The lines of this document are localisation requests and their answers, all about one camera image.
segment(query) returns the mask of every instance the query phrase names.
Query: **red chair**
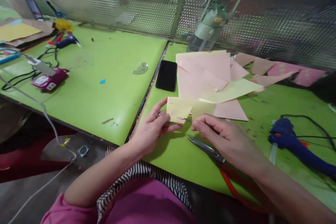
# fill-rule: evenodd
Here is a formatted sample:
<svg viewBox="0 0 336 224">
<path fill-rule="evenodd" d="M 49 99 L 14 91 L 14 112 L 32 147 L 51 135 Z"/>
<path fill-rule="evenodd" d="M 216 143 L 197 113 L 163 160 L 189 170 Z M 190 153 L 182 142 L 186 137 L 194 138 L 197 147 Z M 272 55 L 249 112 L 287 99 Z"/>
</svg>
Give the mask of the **red chair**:
<svg viewBox="0 0 336 224">
<path fill-rule="evenodd" d="M 56 129 L 59 136 L 77 133 L 62 125 Z M 32 146 L 0 155 L 0 183 L 61 170 L 67 166 L 70 162 L 48 161 L 40 158 L 43 149 L 54 138 L 54 132 L 47 132 Z"/>
</svg>

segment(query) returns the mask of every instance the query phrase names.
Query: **pink shirt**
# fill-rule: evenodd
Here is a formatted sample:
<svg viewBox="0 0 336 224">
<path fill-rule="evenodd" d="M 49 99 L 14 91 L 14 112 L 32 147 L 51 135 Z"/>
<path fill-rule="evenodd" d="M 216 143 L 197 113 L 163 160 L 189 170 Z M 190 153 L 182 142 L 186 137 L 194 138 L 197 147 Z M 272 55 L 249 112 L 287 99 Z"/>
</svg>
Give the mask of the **pink shirt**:
<svg viewBox="0 0 336 224">
<path fill-rule="evenodd" d="M 96 205 L 69 205 L 60 194 L 42 219 L 43 224 L 96 223 Z M 196 223 L 188 208 L 160 181 L 138 178 L 127 183 L 110 202 L 99 224 Z"/>
</svg>

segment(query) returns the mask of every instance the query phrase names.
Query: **hand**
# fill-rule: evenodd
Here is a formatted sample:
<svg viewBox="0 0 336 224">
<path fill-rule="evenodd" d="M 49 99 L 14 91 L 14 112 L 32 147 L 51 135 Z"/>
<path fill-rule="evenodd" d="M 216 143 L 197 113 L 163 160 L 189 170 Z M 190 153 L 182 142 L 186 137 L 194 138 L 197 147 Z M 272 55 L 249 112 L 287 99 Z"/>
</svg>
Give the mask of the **hand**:
<svg viewBox="0 0 336 224">
<path fill-rule="evenodd" d="M 179 130 L 182 127 L 181 124 L 171 125 L 169 114 L 166 110 L 161 111 L 167 100 L 166 97 L 153 107 L 139 128 L 136 129 L 134 136 L 129 140 L 129 143 L 136 145 L 142 155 L 151 153 L 163 134 Z"/>
<path fill-rule="evenodd" d="M 192 130 L 199 131 L 230 164 L 252 178 L 262 176 L 272 166 L 235 123 L 203 114 L 192 122 Z"/>
</svg>

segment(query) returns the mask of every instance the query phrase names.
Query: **black and white striped fabric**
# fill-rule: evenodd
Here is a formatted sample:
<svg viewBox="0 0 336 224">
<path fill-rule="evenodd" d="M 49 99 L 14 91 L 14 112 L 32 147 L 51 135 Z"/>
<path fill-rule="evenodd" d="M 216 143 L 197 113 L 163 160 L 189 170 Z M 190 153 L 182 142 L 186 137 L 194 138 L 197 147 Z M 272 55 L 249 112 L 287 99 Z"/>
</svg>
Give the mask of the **black and white striped fabric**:
<svg viewBox="0 0 336 224">
<path fill-rule="evenodd" d="M 105 156 L 114 151 L 115 148 L 108 147 L 105 153 Z M 116 195 L 116 193 L 126 185 L 127 182 L 130 182 L 137 178 L 142 177 L 151 177 L 159 180 L 165 184 L 171 192 L 178 198 L 180 201 L 194 214 L 194 210 L 189 203 L 188 193 L 185 184 L 183 181 L 159 167 L 151 165 L 145 161 L 139 161 L 131 169 L 125 172 L 114 184 L 97 200 L 98 207 L 98 222 L 108 207 L 111 199 Z"/>
</svg>

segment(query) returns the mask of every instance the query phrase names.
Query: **table surface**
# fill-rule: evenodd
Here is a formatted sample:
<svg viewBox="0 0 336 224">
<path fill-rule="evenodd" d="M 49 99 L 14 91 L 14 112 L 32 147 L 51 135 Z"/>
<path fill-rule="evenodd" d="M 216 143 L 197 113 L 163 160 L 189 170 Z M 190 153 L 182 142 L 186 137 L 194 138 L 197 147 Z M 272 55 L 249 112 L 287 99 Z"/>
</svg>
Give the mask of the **table surface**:
<svg viewBox="0 0 336 224">
<path fill-rule="evenodd" d="M 176 53 L 185 51 L 186 45 L 170 43 L 164 59 L 175 62 Z M 177 88 L 175 92 L 168 92 L 157 89 L 153 85 L 141 119 L 146 116 L 155 103 L 166 96 L 178 96 Z M 309 116 L 324 127 L 331 136 L 336 136 L 334 127 L 336 114 L 328 108 L 326 103 L 309 91 L 274 84 L 253 97 L 240 97 L 239 103 L 250 120 L 248 122 L 235 122 L 256 142 L 266 157 L 269 157 L 271 152 L 271 144 L 267 138 L 272 127 L 272 120 L 277 120 L 282 114 Z M 291 118 L 291 121 L 297 135 L 323 136 L 305 118 Z M 187 140 L 186 134 L 201 139 L 199 135 L 191 131 L 191 124 L 186 122 L 179 132 L 163 136 L 159 140 L 155 151 L 144 159 L 181 178 L 231 195 L 215 163 Z M 304 140 L 315 143 L 308 147 L 313 153 L 326 162 L 336 165 L 336 153 L 331 149 L 327 139 L 306 138 Z M 288 150 L 278 150 L 276 166 L 336 212 L 335 183 L 328 179 L 324 180 L 308 169 Z M 254 200 L 242 187 L 237 184 L 235 184 L 235 187 L 240 194 Z"/>
<path fill-rule="evenodd" d="M 121 31 L 76 26 L 73 34 L 82 48 L 71 44 L 58 52 L 60 67 L 70 70 L 69 78 L 53 93 L 41 93 L 25 80 L 17 85 L 46 106 L 48 115 L 117 145 L 122 145 L 145 97 L 166 40 Z M 26 53 L 38 57 L 43 42 Z M 56 64 L 54 55 L 43 57 Z M 142 62 L 148 70 L 133 74 Z M 0 65 L 0 75 L 9 80 L 32 68 L 24 57 Z M 23 94 L 10 89 L 0 94 L 41 110 Z"/>
</svg>

